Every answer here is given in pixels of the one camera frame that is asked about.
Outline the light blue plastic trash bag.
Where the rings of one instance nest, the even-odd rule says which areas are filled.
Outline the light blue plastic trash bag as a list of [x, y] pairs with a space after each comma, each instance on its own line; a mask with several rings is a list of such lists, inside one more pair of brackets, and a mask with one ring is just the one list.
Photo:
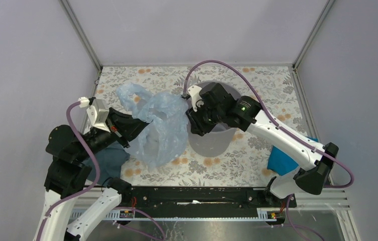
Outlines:
[[186, 100], [168, 92], [153, 94], [141, 85], [129, 83], [116, 89], [121, 106], [147, 126], [132, 141], [127, 152], [149, 169], [177, 159], [188, 142]]

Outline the grey-blue cloth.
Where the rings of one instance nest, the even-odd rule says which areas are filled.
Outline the grey-blue cloth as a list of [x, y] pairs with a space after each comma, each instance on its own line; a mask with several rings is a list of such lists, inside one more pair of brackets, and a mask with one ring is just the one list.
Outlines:
[[95, 154], [100, 168], [98, 185], [105, 184], [108, 179], [121, 176], [122, 165], [130, 159], [122, 145], [114, 142], [107, 148]]

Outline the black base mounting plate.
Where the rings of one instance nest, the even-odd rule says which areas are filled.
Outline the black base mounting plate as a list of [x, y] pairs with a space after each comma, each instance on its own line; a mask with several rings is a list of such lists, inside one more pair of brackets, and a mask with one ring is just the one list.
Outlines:
[[123, 195], [119, 207], [144, 210], [216, 210], [228, 209], [281, 211], [286, 207], [295, 208], [295, 197], [277, 199], [253, 187], [154, 187], [135, 186]]

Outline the floral patterned table mat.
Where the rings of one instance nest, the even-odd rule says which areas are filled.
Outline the floral patterned table mat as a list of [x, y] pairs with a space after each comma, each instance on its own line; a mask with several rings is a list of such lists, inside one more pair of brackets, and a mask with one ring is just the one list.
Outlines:
[[[252, 96], [252, 85], [271, 113], [289, 127], [307, 134], [287, 66], [235, 67], [203, 65], [194, 72], [186, 66], [106, 67], [96, 97], [122, 110], [116, 89], [127, 83], [143, 86], [152, 93], [181, 94], [185, 77], [190, 84], [222, 81], [240, 94]], [[236, 131], [229, 147], [216, 157], [203, 157], [191, 147], [174, 161], [149, 169], [130, 157], [121, 167], [120, 178], [141, 186], [265, 186], [279, 174], [267, 169], [272, 146], [263, 138]]]

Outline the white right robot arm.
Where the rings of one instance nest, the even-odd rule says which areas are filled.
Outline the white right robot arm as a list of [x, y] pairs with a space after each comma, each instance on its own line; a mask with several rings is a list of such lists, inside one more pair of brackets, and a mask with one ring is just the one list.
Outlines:
[[191, 133], [204, 136], [217, 124], [238, 128], [265, 139], [298, 164], [295, 170], [269, 182], [264, 192], [268, 206], [276, 207], [294, 193], [322, 193], [333, 167], [331, 158], [338, 151], [336, 145], [309, 139], [272, 117], [257, 100], [249, 96], [236, 99], [217, 82], [205, 87], [192, 85], [188, 96]]

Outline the bright blue cloth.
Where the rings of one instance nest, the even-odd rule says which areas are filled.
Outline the bright blue cloth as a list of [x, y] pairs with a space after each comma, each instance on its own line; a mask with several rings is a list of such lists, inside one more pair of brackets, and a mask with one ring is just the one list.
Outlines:
[[305, 154], [304, 148], [304, 146], [301, 150], [286, 148], [282, 151], [280, 148], [273, 146], [268, 159], [267, 169], [283, 176], [296, 170], [298, 167], [312, 167], [310, 158]]

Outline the grey plastic trash bin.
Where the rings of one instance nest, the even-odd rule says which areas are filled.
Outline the grey plastic trash bin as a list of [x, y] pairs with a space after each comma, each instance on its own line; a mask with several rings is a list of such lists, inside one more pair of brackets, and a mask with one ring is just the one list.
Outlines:
[[[209, 83], [220, 83], [233, 97], [241, 97], [240, 93], [235, 88], [220, 81], [206, 81], [196, 85], [205, 87]], [[216, 157], [224, 153], [229, 147], [236, 130], [236, 128], [231, 128], [226, 124], [217, 124], [211, 132], [204, 136], [199, 136], [190, 132], [189, 123], [189, 144], [196, 153], [204, 157]]]

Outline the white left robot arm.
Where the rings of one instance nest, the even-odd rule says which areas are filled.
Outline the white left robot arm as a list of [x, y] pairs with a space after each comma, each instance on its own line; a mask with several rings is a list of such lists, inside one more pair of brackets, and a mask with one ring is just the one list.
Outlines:
[[35, 240], [86, 240], [113, 208], [134, 204], [132, 186], [118, 177], [108, 179], [104, 192], [75, 223], [68, 224], [78, 196], [90, 191], [99, 181], [100, 166], [95, 157], [114, 142], [125, 148], [148, 123], [113, 108], [106, 115], [110, 132], [92, 128], [81, 134], [75, 127], [71, 110], [66, 110], [67, 125], [55, 127], [49, 134], [46, 152], [53, 161], [45, 180], [45, 201]]

